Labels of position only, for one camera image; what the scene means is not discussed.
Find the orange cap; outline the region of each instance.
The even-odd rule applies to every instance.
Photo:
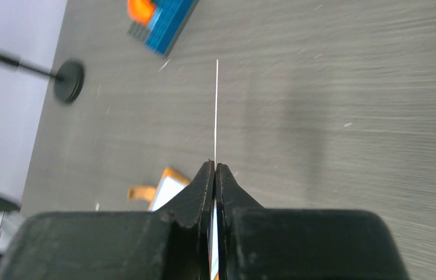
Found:
[[[129,17],[144,26],[147,26],[153,17],[155,9],[156,5],[148,0],[129,0],[127,3]]]

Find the blue object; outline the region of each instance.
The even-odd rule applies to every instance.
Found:
[[[153,30],[154,26],[156,25],[156,22],[160,19],[160,15],[161,15],[161,8],[156,8],[156,10],[154,10],[153,16],[151,17],[151,20],[147,24],[147,28],[149,30]]]
[[[158,6],[146,28],[133,23],[129,34],[157,54],[167,56],[199,0],[154,0]]]

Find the orange object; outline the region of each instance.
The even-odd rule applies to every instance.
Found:
[[[144,26],[147,26],[153,17],[155,9],[156,5],[149,0],[129,0],[127,2],[129,17]]]
[[[152,202],[154,195],[156,195],[156,187],[152,185],[137,185],[129,189],[127,199]]]

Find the round black base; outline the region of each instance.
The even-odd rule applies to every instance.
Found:
[[[55,79],[55,97],[63,103],[74,102],[84,84],[84,66],[79,61],[67,60],[58,68],[57,76],[61,79]]]

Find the white floor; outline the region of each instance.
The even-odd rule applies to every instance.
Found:
[[[0,49],[51,67],[66,3],[0,0]],[[22,198],[47,85],[45,78],[0,65],[0,194],[16,202]]]

